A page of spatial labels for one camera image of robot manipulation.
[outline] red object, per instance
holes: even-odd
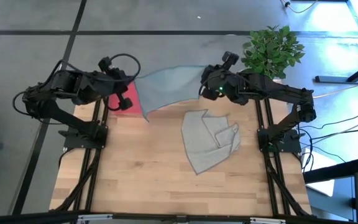
[[[119,111],[112,111],[114,114],[142,114],[142,108],[140,107],[139,97],[137,95],[135,83],[132,82],[128,85],[128,91],[124,93],[124,98],[130,98],[132,101],[133,106],[128,110],[119,110]],[[117,108],[118,107],[118,97],[117,95],[110,96],[110,107]]]

